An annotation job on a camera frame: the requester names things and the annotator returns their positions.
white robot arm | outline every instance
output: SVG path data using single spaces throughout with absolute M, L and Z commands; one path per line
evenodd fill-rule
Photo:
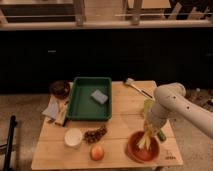
M 157 87 L 154 91 L 155 104 L 147 116 L 148 122 L 161 128 L 166 124 L 169 112 L 174 111 L 213 139 L 213 113 L 186 100 L 185 94 L 184 86 L 179 83 Z

floor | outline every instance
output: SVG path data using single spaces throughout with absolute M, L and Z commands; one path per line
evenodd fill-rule
M 207 90 L 188 90 L 187 96 L 194 103 L 213 112 L 213 107 L 206 104 L 208 99 L 213 98 Z M 18 121 L 14 136 L 15 151 L 11 158 L 11 165 L 17 171 L 31 170 L 33 153 L 44 119 L 42 111 L 47 107 L 48 100 L 48 94 L 0 95 L 0 145 L 6 143 L 10 116 L 16 115 Z M 213 141 L 183 119 L 182 116 L 172 113 L 169 119 L 177 138 L 184 165 L 165 167 L 163 171 L 212 171 Z M 4 155 L 1 155 L 1 153 L 0 168 L 3 168 Z M 109 170 L 124 171 L 130 169 Z M 131 170 L 151 171 L 152 169 Z

metal pole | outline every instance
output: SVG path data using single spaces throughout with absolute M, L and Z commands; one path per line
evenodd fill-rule
M 132 11 L 132 25 L 139 25 L 140 13 L 143 0 L 134 0 L 133 11 Z
M 83 26 L 85 21 L 84 0 L 73 0 L 77 26 Z
M 3 171 L 12 170 L 10 168 L 10 158 L 11 158 L 11 152 L 12 152 L 12 146 L 13 146 L 14 128 L 16 125 L 17 125 L 16 117 L 13 115 L 10 117 L 10 128 L 9 128 L 8 137 L 7 137 L 7 146 L 6 146 L 6 152 L 5 152 Z

terracotta pot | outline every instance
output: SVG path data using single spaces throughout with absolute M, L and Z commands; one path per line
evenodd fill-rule
M 139 149 L 137 143 L 142 138 L 144 132 L 138 131 L 131 135 L 129 141 L 127 143 L 127 155 L 140 163 L 152 161 L 159 155 L 159 145 L 155 138 L 151 138 L 151 145 L 150 149 L 147 150 L 146 148 Z

table leg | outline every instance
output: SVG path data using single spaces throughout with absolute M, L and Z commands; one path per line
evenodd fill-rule
M 158 166 L 154 169 L 154 171 L 161 171 L 163 169 L 163 166 Z

